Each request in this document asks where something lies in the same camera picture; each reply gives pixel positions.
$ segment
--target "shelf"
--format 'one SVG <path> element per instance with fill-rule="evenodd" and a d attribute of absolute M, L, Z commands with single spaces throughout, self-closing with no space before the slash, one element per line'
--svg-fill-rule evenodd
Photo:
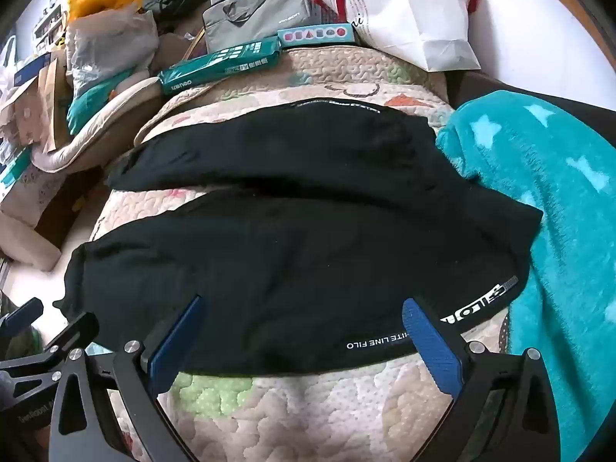
<path fill-rule="evenodd" d="M 54 15 L 54 13 L 57 12 L 58 10 L 60 10 L 60 4 L 59 3 L 55 4 L 53 6 L 53 8 L 49 12 L 47 12 L 47 15 L 45 15 L 45 17 L 42 19 L 42 21 L 39 22 L 38 24 L 36 24 L 35 29 L 34 29 L 34 33 L 36 34 L 36 30 L 37 29 L 41 29 L 42 26 L 47 24 L 51 20 L 51 17 Z"/>
<path fill-rule="evenodd" d="M 35 43 L 35 47 L 37 47 L 38 45 L 40 45 L 42 42 L 45 41 L 45 39 L 47 39 L 49 37 L 49 34 L 55 30 L 58 29 L 58 24 L 62 24 L 62 18 L 58 19 L 57 22 L 55 22 L 54 24 L 51 25 L 51 27 L 45 32 L 45 34 L 43 36 L 41 36 L 40 38 L 37 39 L 36 43 Z"/>

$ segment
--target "gray laptop bag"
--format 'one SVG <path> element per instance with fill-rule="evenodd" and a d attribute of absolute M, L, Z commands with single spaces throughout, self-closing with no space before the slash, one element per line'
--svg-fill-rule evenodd
<path fill-rule="evenodd" d="M 203 12 L 209 54 L 310 24 L 309 0 L 223 0 Z"/>

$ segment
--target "blue clamp pad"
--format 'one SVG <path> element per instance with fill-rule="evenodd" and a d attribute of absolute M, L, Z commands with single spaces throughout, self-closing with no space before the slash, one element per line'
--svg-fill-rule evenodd
<path fill-rule="evenodd" d="M 414 299 L 404 301 L 402 323 L 440 391 L 456 399 L 462 391 L 462 363 Z"/>
<path fill-rule="evenodd" d="M 205 299 L 196 296 L 148 362 L 150 393 L 170 390 L 203 324 Z"/>
<path fill-rule="evenodd" d="M 22 307 L 0 318 L 0 337 L 13 338 L 42 316 L 42 302 L 33 298 Z"/>

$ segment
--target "light blue box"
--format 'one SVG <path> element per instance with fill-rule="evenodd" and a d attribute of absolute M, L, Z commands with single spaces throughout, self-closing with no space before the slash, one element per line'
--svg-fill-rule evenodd
<path fill-rule="evenodd" d="M 317 24 L 316 26 L 291 27 L 278 31 L 284 49 L 304 45 L 355 43 L 353 26 L 344 24 Z"/>

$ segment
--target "paper bag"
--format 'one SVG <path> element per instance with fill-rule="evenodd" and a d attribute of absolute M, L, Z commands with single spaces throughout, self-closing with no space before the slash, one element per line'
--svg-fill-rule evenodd
<path fill-rule="evenodd" d="M 67 57 L 60 54 L 39 72 L 38 89 L 42 101 L 41 121 L 46 130 L 43 152 L 59 149 L 70 140 L 67 111 L 73 92 L 66 80 Z"/>
<path fill-rule="evenodd" d="M 480 67 L 468 42 L 468 0 L 323 1 L 368 45 L 421 69 Z"/>

